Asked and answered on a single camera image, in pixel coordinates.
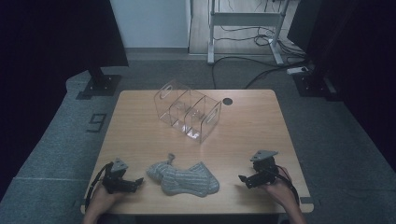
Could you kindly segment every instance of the hand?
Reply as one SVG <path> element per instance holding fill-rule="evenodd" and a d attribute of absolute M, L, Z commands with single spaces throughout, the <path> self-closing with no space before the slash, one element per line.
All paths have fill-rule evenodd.
<path fill-rule="evenodd" d="M 280 167 L 278 168 L 278 171 L 280 175 L 283 175 L 291 182 L 289 172 L 286 168 Z M 293 192 L 291 192 L 285 181 L 277 178 L 273 184 L 261 185 L 259 186 L 259 189 L 265 189 L 267 193 L 274 199 L 274 201 L 282 205 L 289 216 L 291 224 L 306 223 L 303 213 L 294 199 Z"/>
<path fill-rule="evenodd" d="M 97 184 L 95 191 L 93 192 L 90 205 L 85 212 L 83 224 L 96 223 L 99 217 L 105 213 L 111 206 L 125 197 L 127 193 L 125 192 L 114 192 L 109 194 L 102 182 Z"/>

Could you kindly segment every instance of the clear plastic organizer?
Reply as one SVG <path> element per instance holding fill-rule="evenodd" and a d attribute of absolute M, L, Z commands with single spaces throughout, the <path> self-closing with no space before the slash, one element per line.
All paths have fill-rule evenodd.
<path fill-rule="evenodd" d="M 172 80 L 154 96 L 158 118 L 199 143 L 219 121 L 221 102 Z"/>

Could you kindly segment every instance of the gray sock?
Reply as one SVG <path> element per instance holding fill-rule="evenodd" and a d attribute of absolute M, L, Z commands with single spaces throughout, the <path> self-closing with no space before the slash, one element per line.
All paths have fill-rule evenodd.
<path fill-rule="evenodd" d="M 209 172 L 206 166 L 199 162 L 189 170 L 178 170 L 172 166 L 173 154 L 168 161 L 151 165 L 148 176 L 161 181 L 163 192 L 168 195 L 189 193 L 199 197 L 219 191 L 219 181 Z"/>

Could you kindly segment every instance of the white wall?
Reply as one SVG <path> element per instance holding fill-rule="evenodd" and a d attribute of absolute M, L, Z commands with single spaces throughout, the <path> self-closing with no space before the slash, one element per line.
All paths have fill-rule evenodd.
<path fill-rule="evenodd" d="M 125 48 L 187 48 L 190 0 L 110 0 Z"/>

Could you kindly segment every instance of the monitor stand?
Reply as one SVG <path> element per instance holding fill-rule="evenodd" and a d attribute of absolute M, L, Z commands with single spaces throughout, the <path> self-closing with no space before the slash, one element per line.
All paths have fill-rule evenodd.
<path fill-rule="evenodd" d="M 329 79 L 329 75 L 293 75 L 294 83 L 300 96 L 325 97 L 328 101 L 340 101 L 339 92 Z"/>
<path fill-rule="evenodd" d="M 77 100 L 91 100 L 93 96 L 113 96 L 121 80 L 120 75 L 104 75 L 100 67 L 88 69 L 91 79 Z"/>

